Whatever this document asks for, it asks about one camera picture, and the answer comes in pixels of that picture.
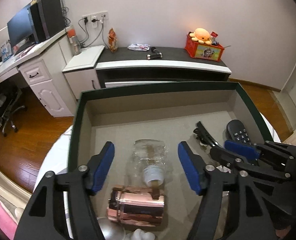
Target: open box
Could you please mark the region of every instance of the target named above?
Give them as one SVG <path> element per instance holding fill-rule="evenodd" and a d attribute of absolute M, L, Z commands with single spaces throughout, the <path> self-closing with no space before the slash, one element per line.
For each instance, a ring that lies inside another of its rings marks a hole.
<path fill-rule="evenodd" d="M 114 185 L 127 185 L 127 164 L 138 139 L 165 142 L 172 166 L 165 181 L 165 215 L 160 227 L 147 228 L 159 239 L 186 239 L 201 197 L 189 187 L 177 147 L 187 141 L 207 164 L 218 166 L 193 136 L 201 121 L 213 138 L 223 145 L 226 125 L 239 119 L 253 142 L 272 140 L 271 134 L 246 92 L 235 82 L 173 82 L 92 90 L 81 94 L 69 149 L 68 170 L 87 164 L 106 143 L 115 145 L 115 157 L 102 190 L 92 198 L 97 217 L 106 216 Z M 224 221 L 225 205 L 222 205 Z M 217 236 L 224 223 L 218 223 Z"/>

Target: orange octopus plush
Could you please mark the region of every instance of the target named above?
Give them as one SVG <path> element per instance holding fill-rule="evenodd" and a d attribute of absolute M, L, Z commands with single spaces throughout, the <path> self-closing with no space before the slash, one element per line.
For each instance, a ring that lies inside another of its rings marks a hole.
<path fill-rule="evenodd" d="M 203 28 L 195 29 L 195 32 L 190 33 L 189 36 L 192 41 L 197 41 L 200 44 L 206 43 L 207 45 L 211 45 L 210 34 Z"/>

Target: cabinet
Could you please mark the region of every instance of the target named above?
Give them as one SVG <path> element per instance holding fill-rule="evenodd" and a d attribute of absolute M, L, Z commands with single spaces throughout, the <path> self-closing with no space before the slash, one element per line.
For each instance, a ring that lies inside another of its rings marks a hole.
<path fill-rule="evenodd" d="M 73 116 L 60 97 L 52 80 L 31 85 L 30 88 L 52 116 Z"/>
<path fill-rule="evenodd" d="M 77 99 L 82 91 L 100 88 L 94 68 L 65 73 L 70 88 Z"/>
<path fill-rule="evenodd" d="M 76 110 L 76 99 L 62 73 L 69 60 L 68 42 L 66 36 L 62 37 L 44 53 L 19 67 L 32 91 L 55 117 L 73 116 Z"/>

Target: cabinet drawer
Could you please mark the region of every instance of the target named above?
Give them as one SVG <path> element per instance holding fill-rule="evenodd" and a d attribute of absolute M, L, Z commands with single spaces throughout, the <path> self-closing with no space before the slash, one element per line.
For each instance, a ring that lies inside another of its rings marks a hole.
<path fill-rule="evenodd" d="M 18 69 L 15 67 L 11 70 L 9 70 L 8 72 L 4 73 L 1 77 L 0 77 L 0 83 L 6 79 L 8 79 L 9 77 L 14 76 L 15 74 L 19 73 Z"/>
<path fill-rule="evenodd" d="M 50 74 L 43 60 L 34 62 L 27 66 L 19 68 L 28 85 L 33 85 L 39 82 L 51 79 Z"/>

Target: rose gold tumbler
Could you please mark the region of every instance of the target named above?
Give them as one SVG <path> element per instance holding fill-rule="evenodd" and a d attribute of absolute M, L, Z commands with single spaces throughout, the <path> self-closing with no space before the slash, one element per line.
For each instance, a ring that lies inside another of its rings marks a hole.
<path fill-rule="evenodd" d="M 107 217 L 122 224 L 155 227 L 161 224 L 164 207 L 163 190 L 158 199 L 153 199 L 151 188 L 116 185 L 107 206 Z"/>

